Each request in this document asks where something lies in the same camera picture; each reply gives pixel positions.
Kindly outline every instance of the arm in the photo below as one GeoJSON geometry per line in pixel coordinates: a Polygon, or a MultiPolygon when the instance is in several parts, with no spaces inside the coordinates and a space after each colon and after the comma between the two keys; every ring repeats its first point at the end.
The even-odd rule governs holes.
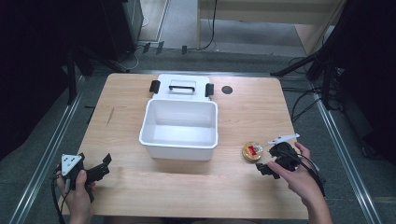
{"type": "MultiPolygon", "coordinates": [[[[300,149],[303,156],[308,159],[310,158],[310,151],[308,148],[298,142],[294,143],[294,145],[300,149]]],[[[308,167],[311,167],[311,164],[306,159],[302,158],[302,162],[308,167]]],[[[267,165],[289,183],[289,189],[293,190],[301,197],[303,204],[308,210],[310,224],[332,223],[329,207],[317,183],[303,166],[300,165],[295,172],[291,172],[274,161],[268,162],[267,165]]]]}
{"type": "MultiPolygon", "coordinates": [[[[57,179],[57,185],[61,190],[62,196],[66,196],[66,204],[70,211],[70,224],[88,224],[91,222],[93,209],[91,206],[90,196],[85,190],[85,181],[87,173],[81,170],[76,180],[76,190],[70,190],[69,193],[64,192],[64,180],[57,179]]],[[[90,187],[94,188],[95,183],[91,183],[90,187]]]]}

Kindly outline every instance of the black hole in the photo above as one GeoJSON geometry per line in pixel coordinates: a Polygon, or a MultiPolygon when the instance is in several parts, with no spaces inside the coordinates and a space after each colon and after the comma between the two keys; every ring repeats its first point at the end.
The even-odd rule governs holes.
{"type": "Polygon", "coordinates": [[[221,91],[222,91],[224,94],[231,94],[231,93],[233,93],[233,88],[231,88],[230,86],[223,86],[223,87],[221,88],[221,91]]]}

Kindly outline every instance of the bin handle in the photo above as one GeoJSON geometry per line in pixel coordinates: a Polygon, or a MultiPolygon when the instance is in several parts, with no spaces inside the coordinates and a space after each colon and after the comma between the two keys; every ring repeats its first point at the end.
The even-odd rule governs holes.
{"type": "Polygon", "coordinates": [[[190,90],[192,90],[192,91],[195,91],[195,88],[194,88],[194,87],[185,87],[185,86],[169,86],[169,90],[172,90],[172,89],[190,89],[190,90]]]}

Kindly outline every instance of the person's left hand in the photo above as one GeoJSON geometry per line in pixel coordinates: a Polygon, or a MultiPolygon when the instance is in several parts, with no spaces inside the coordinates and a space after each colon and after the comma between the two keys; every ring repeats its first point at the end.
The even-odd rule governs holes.
{"type": "MultiPolygon", "coordinates": [[[[67,207],[70,211],[70,223],[90,223],[93,215],[90,196],[85,190],[85,181],[87,173],[84,170],[79,171],[76,179],[76,190],[70,190],[65,199],[67,207]]],[[[61,190],[62,197],[66,196],[64,191],[64,179],[59,177],[56,181],[57,186],[61,190]]],[[[95,183],[90,184],[91,191],[94,191],[95,183]]]]}

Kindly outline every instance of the finger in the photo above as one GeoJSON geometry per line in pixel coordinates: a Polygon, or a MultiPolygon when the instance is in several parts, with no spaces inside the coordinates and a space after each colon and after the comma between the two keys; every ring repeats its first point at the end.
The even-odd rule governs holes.
{"type": "Polygon", "coordinates": [[[275,173],[282,176],[286,181],[288,181],[290,179],[290,171],[286,170],[285,168],[283,168],[276,162],[268,161],[267,165],[272,171],[274,171],[275,173]]]}
{"type": "Polygon", "coordinates": [[[306,166],[311,168],[311,163],[307,160],[311,158],[311,151],[299,142],[295,142],[294,145],[300,150],[300,153],[303,156],[301,158],[301,162],[303,162],[306,166]]]}
{"type": "Polygon", "coordinates": [[[298,149],[300,149],[300,152],[301,152],[301,154],[302,154],[303,156],[307,157],[308,159],[311,158],[311,151],[310,151],[307,147],[303,146],[303,144],[301,144],[301,143],[299,143],[299,142],[295,142],[294,145],[295,145],[298,149]]]}
{"type": "Polygon", "coordinates": [[[78,172],[76,179],[76,192],[85,191],[85,181],[87,180],[87,173],[84,170],[78,172]]]}
{"type": "Polygon", "coordinates": [[[61,171],[56,172],[58,178],[56,179],[56,186],[58,186],[59,190],[61,191],[62,197],[64,197],[64,179],[62,178],[61,171]]]}
{"type": "Polygon", "coordinates": [[[92,182],[92,183],[90,184],[90,189],[91,189],[92,192],[95,192],[95,191],[96,191],[96,182],[92,182]]]}

